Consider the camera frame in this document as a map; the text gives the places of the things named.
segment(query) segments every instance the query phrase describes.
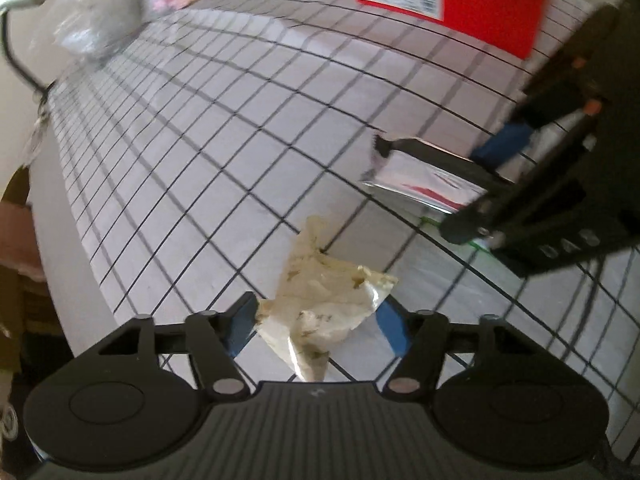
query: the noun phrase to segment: lamp arm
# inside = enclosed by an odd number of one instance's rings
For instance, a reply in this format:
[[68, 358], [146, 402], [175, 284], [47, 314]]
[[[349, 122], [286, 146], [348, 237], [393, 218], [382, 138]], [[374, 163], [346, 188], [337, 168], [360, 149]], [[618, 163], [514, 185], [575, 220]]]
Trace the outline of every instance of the lamp arm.
[[23, 67], [11, 51], [9, 44], [9, 11], [5, 10], [0, 14], [0, 43], [2, 44], [2, 54], [14, 70], [42, 97], [46, 97], [49, 89], [39, 82], [31, 73]]

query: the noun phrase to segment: red stripe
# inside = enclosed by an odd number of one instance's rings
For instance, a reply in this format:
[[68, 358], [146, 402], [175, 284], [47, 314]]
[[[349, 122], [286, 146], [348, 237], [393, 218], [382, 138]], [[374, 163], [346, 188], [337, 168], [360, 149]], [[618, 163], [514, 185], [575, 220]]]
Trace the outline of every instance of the red stripe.
[[464, 204], [459, 204], [457, 202], [453, 202], [453, 200], [448, 199], [445, 196], [436, 193], [435, 191], [420, 186], [407, 186], [409, 189], [413, 189], [414, 191], [422, 193], [424, 196], [428, 196], [429, 198], [436, 199], [438, 202], [443, 203], [444, 205], [448, 205], [449, 207], [460, 209]]

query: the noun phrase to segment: snack wrapper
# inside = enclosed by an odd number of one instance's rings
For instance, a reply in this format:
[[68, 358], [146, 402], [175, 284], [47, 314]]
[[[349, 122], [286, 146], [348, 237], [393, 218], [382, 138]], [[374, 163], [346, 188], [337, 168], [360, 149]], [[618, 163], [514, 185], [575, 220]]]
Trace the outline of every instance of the snack wrapper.
[[324, 222], [309, 217], [289, 254], [274, 300], [261, 300], [256, 330], [302, 381], [322, 381], [330, 349], [390, 294], [397, 279], [322, 254]]

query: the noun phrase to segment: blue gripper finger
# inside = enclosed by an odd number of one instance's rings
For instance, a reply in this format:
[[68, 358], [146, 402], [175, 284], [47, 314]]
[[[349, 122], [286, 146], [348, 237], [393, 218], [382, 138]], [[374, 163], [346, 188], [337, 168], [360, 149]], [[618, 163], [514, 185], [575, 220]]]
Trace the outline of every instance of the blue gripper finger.
[[529, 144], [534, 129], [526, 123], [507, 123], [491, 139], [475, 148], [469, 159], [495, 171]]

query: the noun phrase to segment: black cable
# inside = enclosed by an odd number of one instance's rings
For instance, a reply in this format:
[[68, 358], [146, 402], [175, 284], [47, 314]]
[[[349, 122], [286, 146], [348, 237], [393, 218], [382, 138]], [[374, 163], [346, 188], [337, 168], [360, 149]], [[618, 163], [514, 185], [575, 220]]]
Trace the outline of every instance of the black cable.
[[578, 339], [580, 339], [580, 336], [582, 336], [582, 332], [584, 332], [584, 328], [587, 325], [587, 322], [591, 315], [591, 311], [593, 311], [593, 303], [595, 302], [596, 294], [598, 293], [598, 287], [600, 286], [600, 279], [602, 277], [602, 272], [604, 271], [605, 261], [606, 258], [604, 256], [601, 256], [596, 260], [596, 273], [593, 276], [593, 283], [591, 283], [587, 301], [584, 303], [584, 311], [582, 312], [582, 317], [580, 318], [578, 326], [575, 328], [574, 335], [572, 336], [571, 341], [569, 341], [569, 345], [562, 354], [562, 361], [567, 360], [569, 354], [571, 353], [571, 350], [575, 349], [575, 345], [578, 343]]
[[0, 42], [2, 43], [2, 53], [7, 63], [24, 79], [29, 86], [31, 86], [36, 92], [39, 92], [41, 96], [46, 97], [49, 92], [47, 87], [27, 72], [27, 69], [23, 67], [17, 59], [14, 57], [14, 53], [11, 51], [9, 45], [9, 12], [6, 10], [0, 15]]

